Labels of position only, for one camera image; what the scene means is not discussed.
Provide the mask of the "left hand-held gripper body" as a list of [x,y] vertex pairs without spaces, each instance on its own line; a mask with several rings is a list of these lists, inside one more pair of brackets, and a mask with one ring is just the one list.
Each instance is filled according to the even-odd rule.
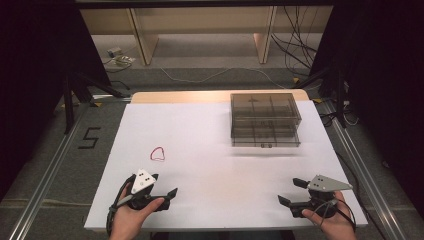
[[130,199],[126,204],[133,210],[141,210],[153,200],[158,199],[158,196],[151,195],[155,182],[151,174],[144,169],[139,169],[138,172],[131,177],[130,184],[127,187],[126,195],[129,196]]

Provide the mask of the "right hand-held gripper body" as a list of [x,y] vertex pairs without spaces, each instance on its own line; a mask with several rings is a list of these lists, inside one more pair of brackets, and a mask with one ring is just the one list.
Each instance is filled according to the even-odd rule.
[[340,190],[350,190],[353,186],[323,175],[316,175],[306,189],[310,195],[307,202],[292,203],[289,207],[295,218],[303,218],[304,209],[312,210],[322,218],[331,218],[337,207],[334,193]]

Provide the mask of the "person's left hand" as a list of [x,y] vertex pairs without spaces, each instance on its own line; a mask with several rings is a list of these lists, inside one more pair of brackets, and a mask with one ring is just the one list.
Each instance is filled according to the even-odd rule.
[[163,202],[163,198],[157,198],[142,210],[133,210],[127,205],[120,207],[114,216],[109,240],[134,240],[140,233],[147,217],[156,211]]

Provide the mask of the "person's right hand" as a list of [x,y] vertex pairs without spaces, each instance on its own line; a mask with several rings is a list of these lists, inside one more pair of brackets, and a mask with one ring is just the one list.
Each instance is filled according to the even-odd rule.
[[345,204],[343,194],[336,191],[334,196],[338,200],[337,209],[341,213],[337,212],[333,217],[323,219],[312,210],[304,209],[303,216],[318,226],[327,240],[357,240],[355,230],[350,223],[350,210]]

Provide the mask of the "red rubber band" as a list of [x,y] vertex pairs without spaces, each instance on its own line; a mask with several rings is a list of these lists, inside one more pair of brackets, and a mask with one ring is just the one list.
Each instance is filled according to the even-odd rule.
[[150,153],[150,159],[152,161],[164,161],[166,159],[164,148],[163,147],[154,148]]

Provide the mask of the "white table cover sheet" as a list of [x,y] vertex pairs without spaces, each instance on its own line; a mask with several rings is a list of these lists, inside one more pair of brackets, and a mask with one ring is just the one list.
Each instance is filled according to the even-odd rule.
[[[126,106],[85,226],[101,231],[124,181],[139,169],[159,174],[153,194],[177,188],[168,210],[145,221],[146,231],[277,230],[309,226],[282,206],[309,194],[292,181],[346,175],[314,104],[297,104],[298,147],[233,147],[230,105],[224,103]],[[166,159],[152,161],[163,147]]]

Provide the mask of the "transparent grey drawer box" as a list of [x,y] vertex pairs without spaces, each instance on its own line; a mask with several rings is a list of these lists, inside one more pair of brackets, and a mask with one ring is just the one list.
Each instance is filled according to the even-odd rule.
[[298,147],[301,121],[291,93],[231,95],[233,147]]

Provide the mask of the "black tripod stand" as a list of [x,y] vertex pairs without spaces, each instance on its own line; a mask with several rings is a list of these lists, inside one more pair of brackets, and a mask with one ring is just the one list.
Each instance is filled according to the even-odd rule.
[[66,114],[65,134],[71,131],[75,122],[72,96],[75,95],[81,103],[90,103],[93,100],[93,95],[88,89],[89,86],[94,86],[117,98],[130,97],[129,94],[119,92],[106,84],[95,81],[81,72],[68,73],[63,80],[63,98]]
[[346,127],[344,120],[344,101],[345,101],[345,72],[340,67],[325,67],[322,70],[310,75],[306,80],[296,83],[294,89],[303,89],[306,86],[322,79],[319,87],[319,95],[322,97],[330,97],[332,94],[336,96],[335,116],[343,128]]

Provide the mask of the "black curtain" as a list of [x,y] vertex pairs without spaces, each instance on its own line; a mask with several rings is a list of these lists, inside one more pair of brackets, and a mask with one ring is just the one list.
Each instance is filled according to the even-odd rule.
[[75,0],[0,0],[0,199],[74,72],[110,83]]
[[335,64],[383,159],[424,219],[424,0],[323,0],[312,71]]

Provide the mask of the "light wooden desk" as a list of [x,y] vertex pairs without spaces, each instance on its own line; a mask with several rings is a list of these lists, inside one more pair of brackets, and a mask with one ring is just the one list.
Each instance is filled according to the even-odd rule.
[[294,24],[300,33],[322,33],[331,6],[185,7],[84,9],[85,24],[92,35],[132,35],[148,65],[161,34],[236,34],[253,36],[261,64],[267,62],[273,33],[287,33]]

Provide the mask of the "aluminium floor rail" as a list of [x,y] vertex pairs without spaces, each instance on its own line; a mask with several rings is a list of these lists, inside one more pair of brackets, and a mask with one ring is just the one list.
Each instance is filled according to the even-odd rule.
[[84,228],[127,99],[99,97],[75,107],[64,132],[60,108],[40,145],[0,202],[0,240],[99,240]]
[[354,169],[353,175],[357,177],[369,197],[370,202],[372,203],[376,214],[387,233],[388,239],[406,240],[405,232],[400,226],[394,212],[390,209],[387,200],[379,190],[370,170],[367,168],[364,159],[359,153],[358,148],[354,144],[348,132],[348,127],[344,128],[339,120],[336,120],[333,123],[333,126],[344,150],[346,151],[347,158],[352,164]]

